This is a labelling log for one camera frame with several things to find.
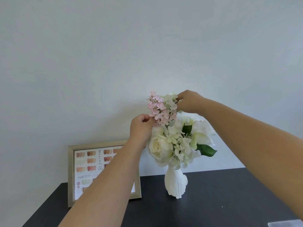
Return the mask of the person's left forearm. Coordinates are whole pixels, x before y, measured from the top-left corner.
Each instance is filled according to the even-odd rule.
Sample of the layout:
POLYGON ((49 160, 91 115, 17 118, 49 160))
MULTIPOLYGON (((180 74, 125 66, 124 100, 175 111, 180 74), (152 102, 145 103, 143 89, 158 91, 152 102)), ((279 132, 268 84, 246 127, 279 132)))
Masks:
POLYGON ((58 227, 120 227, 145 146, 130 138, 58 227))

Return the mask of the pink artificial flower sprig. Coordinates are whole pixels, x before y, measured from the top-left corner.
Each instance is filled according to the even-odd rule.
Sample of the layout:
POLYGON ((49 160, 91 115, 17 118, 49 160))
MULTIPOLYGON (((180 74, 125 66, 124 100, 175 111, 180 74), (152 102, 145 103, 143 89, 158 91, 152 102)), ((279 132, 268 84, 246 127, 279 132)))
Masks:
POLYGON ((177 119, 177 111, 169 111, 164 105, 164 100, 161 96, 157 95, 155 91, 151 91, 148 98, 148 108, 151 113, 150 116, 154 117, 154 126, 168 126, 170 122, 177 119))

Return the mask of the big green artificial leaf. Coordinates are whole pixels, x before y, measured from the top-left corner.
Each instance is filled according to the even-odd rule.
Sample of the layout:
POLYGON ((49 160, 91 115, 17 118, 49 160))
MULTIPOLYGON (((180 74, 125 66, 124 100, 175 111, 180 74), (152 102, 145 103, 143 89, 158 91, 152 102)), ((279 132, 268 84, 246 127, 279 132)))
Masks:
POLYGON ((206 144, 197 144, 197 149, 200 151, 202 156, 213 157, 217 150, 213 149, 211 146, 206 144))

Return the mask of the person's left hand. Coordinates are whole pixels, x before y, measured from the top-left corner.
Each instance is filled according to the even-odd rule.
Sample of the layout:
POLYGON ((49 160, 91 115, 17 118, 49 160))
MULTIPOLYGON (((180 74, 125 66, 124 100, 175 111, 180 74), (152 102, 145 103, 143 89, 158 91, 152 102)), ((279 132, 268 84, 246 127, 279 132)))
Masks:
POLYGON ((129 141, 141 151, 146 148, 153 130, 153 128, 145 127, 145 119, 154 119, 154 117, 148 114, 140 114, 132 119, 130 125, 129 141))

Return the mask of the person's right forearm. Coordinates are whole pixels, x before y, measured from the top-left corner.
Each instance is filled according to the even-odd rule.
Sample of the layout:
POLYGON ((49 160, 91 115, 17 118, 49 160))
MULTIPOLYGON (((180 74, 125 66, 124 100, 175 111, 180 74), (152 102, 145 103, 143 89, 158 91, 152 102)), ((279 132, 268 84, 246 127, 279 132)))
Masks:
POLYGON ((210 99, 199 106, 250 173, 303 221, 303 140, 210 99))

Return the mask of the small pale green hydrangea sprig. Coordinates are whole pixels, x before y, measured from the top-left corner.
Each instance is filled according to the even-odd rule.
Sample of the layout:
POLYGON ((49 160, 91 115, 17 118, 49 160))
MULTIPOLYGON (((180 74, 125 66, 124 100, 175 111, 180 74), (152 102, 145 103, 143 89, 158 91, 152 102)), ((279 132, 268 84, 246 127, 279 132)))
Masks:
POLYGON ((164 96, 161 96, 161 98, 163 98, 164 100, 164 105, 166 107, 167 110, 169 111, 177 111, 177 98, 178 95, 177 94, 167 94, 164 96))

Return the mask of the white artificial rose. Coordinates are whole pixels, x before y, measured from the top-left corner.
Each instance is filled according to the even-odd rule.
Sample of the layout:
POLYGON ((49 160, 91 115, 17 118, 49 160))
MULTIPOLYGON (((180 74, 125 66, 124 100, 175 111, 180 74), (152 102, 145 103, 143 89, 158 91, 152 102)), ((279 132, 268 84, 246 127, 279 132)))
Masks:
POLYGON ((173 156, 172 142, 169 142, 167 137, 161 134, 157 134, 151 138, 148 150, 159 167, 167 166, 173 156))

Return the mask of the large pale green hydrangea cluster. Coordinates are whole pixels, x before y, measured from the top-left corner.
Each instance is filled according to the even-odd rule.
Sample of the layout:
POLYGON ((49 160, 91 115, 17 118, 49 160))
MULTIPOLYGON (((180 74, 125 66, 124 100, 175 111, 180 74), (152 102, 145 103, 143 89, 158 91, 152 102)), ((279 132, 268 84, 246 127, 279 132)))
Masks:
POLYGON ((183 124, 165 127, 165 136, 173 144, 173 156, 169 165, 172 165, 176 170, 187 168, 195 158, 201 157, 200 151, 196 150, 197 143, 194 141, 193 135, 182 136, 183 124))

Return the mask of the white ceramic vase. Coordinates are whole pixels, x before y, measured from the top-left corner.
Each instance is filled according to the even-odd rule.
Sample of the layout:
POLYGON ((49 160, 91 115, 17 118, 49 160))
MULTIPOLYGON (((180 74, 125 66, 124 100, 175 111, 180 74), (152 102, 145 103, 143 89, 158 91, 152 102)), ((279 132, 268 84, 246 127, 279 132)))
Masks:
POLYGON ((172 165, 168 165, 164 180, 168 194, 176 199, 180 199, 185 193, 188 183, 187 177, 181 169, 176 170, 172 165))

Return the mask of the large white open flower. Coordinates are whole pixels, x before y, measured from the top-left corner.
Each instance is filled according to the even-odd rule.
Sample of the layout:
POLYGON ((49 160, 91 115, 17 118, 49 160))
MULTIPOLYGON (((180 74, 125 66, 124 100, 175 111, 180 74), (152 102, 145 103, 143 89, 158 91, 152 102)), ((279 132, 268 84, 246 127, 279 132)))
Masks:
POLYGON ((215 131, 210 123, 197 114, 182 113, 178 114, 178 120, 186 126, 192 126, 191 134, 197 144, 205 144, 214 147, 215 144, 212 138, 215 136, 215 131))

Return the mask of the person's right hand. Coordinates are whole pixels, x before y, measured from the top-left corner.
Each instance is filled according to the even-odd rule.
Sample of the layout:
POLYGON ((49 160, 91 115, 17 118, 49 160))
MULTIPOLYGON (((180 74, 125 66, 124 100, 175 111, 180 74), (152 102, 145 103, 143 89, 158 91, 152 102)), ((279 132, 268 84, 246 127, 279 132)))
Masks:
POLYGON ((185 90, 178 94, 177 100, 188 100, 188 110, 181 110, 186 113, 193 113, 203 116, 207 99, 199 95, 197 92, 185 90))

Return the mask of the champagne framed nail colour chart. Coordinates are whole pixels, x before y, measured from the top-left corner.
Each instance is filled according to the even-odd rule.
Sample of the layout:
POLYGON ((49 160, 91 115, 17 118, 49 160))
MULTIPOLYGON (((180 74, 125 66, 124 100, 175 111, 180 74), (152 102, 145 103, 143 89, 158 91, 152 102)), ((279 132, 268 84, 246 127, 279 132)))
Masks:
POLYGON ((68 207, 71 208, 127 140, 68 146, 68 207))

